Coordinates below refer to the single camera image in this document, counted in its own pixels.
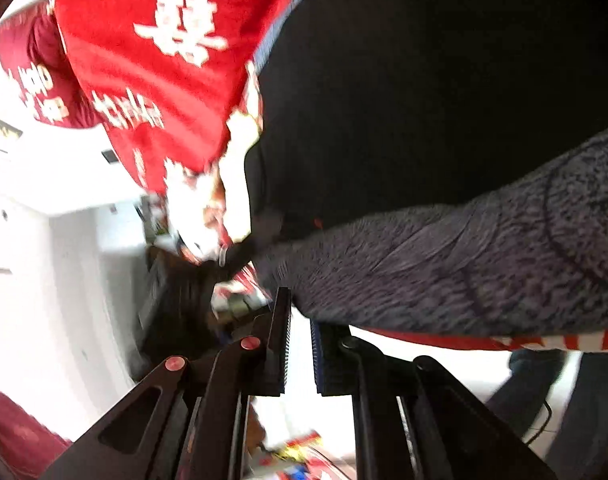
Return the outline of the black pants with blue trim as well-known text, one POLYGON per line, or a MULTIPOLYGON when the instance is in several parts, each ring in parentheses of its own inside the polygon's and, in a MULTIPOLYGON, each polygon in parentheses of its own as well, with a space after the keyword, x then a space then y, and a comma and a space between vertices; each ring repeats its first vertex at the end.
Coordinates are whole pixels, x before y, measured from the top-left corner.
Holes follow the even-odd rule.
POLYGON ((608 328, 608 0, 301 0, 260 85, 217 276, 362 328, 608 328))

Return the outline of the person legs in jeans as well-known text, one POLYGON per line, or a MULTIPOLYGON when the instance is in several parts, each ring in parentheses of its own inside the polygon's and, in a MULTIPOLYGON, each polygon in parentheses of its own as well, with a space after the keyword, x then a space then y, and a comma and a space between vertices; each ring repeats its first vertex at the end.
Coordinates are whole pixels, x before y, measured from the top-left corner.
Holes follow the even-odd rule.
MULTIPOLYGON (((517 350, 509 359, 510 377, 486 406, 520 439, 540 412, 552 416, 548 403, 560 377, 566 352, 517 350)), ((574 388, 545 462, 559 479, 584 479, 608 451, 608 353, 584 353, 574 388)))

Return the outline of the red wedding sofa cover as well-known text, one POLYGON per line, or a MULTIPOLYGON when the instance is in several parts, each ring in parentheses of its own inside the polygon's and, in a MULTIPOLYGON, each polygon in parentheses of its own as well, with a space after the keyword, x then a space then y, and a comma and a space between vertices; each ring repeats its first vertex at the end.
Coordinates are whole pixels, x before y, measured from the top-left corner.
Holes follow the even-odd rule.
MULTIPOLYGON (((300 1, 50 0, 52 15, 30 47, 66 66, 66 93, 104 123, 136 183, 183 204, 205 205, 206 197, 185 180, 202 184, 209 169, 223 167, 232 149, 228 119, 242 107, 249 62, 260 61, 261 73, 300 1)), ((260 74, 256 81, 264 101, 260 74)), ((258 140, 264 116, 265 101, 258 140)), ((514 336, 364 330, 456 349, 608 352, 608 328, 514 336)))

